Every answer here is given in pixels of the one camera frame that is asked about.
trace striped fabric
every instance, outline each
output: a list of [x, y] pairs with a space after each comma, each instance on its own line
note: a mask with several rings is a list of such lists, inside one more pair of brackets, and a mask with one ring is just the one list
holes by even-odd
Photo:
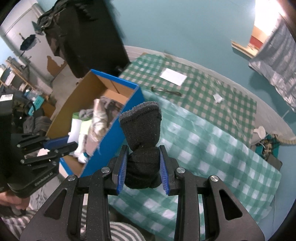
[[[30, 222], [37, 210], [27, 210], [22, 217], [1, 217], [4, 223], [15, 237], [20, 239], [22, 231]], [[86, 229], [86, 207], [82, 209], [81, 216], [81, 238], [85, 236]], [[133, 226], [126, 223], [110, 222], [112, 241], [145, 241], [142, 234]]]

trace teal wall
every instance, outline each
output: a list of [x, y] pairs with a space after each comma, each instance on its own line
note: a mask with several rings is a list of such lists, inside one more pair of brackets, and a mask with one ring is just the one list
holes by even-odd
[[113, 0], [124, 43], [199, 63], [222, 74], [243, 66], [230, 40], [247, 45], [255, 0]]
[[15, 54], [11, 51], [11, 49], [6, 45], [3, 39], [0, 37], [0, 64], [5, 64], [5, 60], [9, 57], [15, 58]]
[[37, 0], [38, 4], [45, 12], [50, 10], [56, 1], [57, 0]]

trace blue box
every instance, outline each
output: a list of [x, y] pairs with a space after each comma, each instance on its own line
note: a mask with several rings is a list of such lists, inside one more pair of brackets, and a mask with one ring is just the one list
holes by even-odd
[[[38, 95], [36, 100], [33, 102], [35, 109], [38, 110], [41, 107], [41, 105], [43, 104], [43, 102], [44, 102], [44, 99], [40, 95]], [[34, 108], [31, 107], [28, 112], [28, 115], [33, 115], [33, 113], [34, 113]]]
[[[89, 109], [93, 105], [93, 100], [103, 95], [122, 103], [124, 106], [121, 112], [130, 110], [144, 102], [142, 91], [137, 84], [91, 70], [66, 100], [53, 120], [47, 136], [57, 138], [67, 135], [71, 129], [72, 114], [81, 109]], [[125, 139], [118, 116], [87, 164], [79, 163], [72, 156], [61, 158], [60, 163], [68, 175], [75, 174], [80, 177], [91, 175], [106, 166], [109, 160], [114, 157]]]

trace bed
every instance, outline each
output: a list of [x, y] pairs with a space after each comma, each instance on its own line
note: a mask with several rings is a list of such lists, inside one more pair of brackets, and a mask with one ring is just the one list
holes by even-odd
[[[224, 82], [231, 87], [238, 89], [241, 93], [249, 96], [257, 103], [257, 111], [255, 114], [255, 123], [254, 126], [258, 127], [260, 125], [264, 126], [268, 133], [276, 131], [277, 133], [281, 133], [285, 139], [293, 138], [295, 135], [288, 124], [265, 102], [263, 102], [256, 95], [252, 94], [247, 89], [243, 88], [239, 84], [233, 82], [232, 80], [222, 76], [210, 69], [207, 69], [201, 65], [196, 63], [192, 63], [185, 59], [177, 58], [175, 56], [168, 56], [167, 54], [138, 48], [132, 46], [126, 46], [127, 54], [131, 61], [135, 60], [143, 53], [154, 54], [163, 57], [168, 57], [170, 59], [175, 60], [176, 62], [185, 64], [187, 66], [194, 67], [209, 76], [216, 78], [217, 80]], [[256, 142], [259, 139], [258, 135], [252, 133], [251, 142]], [[294, 170], [296, 168], [296, 163], [293, 161], [293, 156], [296, 154], [296, 149], [294, 146], [281, 146], [279, 150], [279, 160], [283, 162], [283, 167], [281, 169], [282, 177], [276, 192], [275, 198], [272, 201], [272, 209], [269, 214], [263, 218], [258, 224], [262, 229], [266, 240], [273, 240], [274, 237], [272, 235], [279, 229], [280, 225], [286, 218], [289, 213], [292, 205], [294, 204], [296, 198], [296, 187], [294, 187], [293, 183], [296, 181], [296, 177], [294, 177]]]

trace green cloth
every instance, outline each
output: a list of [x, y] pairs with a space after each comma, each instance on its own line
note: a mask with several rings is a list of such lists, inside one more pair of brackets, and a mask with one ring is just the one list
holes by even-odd
[[[143, 91], [146, 101], [157, 101], [162, 111], [158, 145], [193, 174], [208, 178], [217, 175], [230, 188], [251, 216], [259, 221], [270, 211], [281, 174], [256, 153], [228, 133], [193, 113]], [[162, 185], [155, 189], [124, 186], [109, 203], [140, 227], [166, 240], [173, 240], [177, 196], [166, 196]], [[201, 240], [205, 238], [203, 207], [200, 201]]]
[[[166, 68], [187, 76], [182, 86], [159, 77]], [[256, 102], [236, 88], [198, 69], [151, 54], [137, 58], [120, 77], [139, 84], [144, 90], [151, 90], [154, 86], [180, 92], [181, 97], [164, 92], [156, 94], [206, 119], [246, 146], [250, 146]], [[216, 93], [224, 98], [221, 103], [215, 103], [213, 94]]]

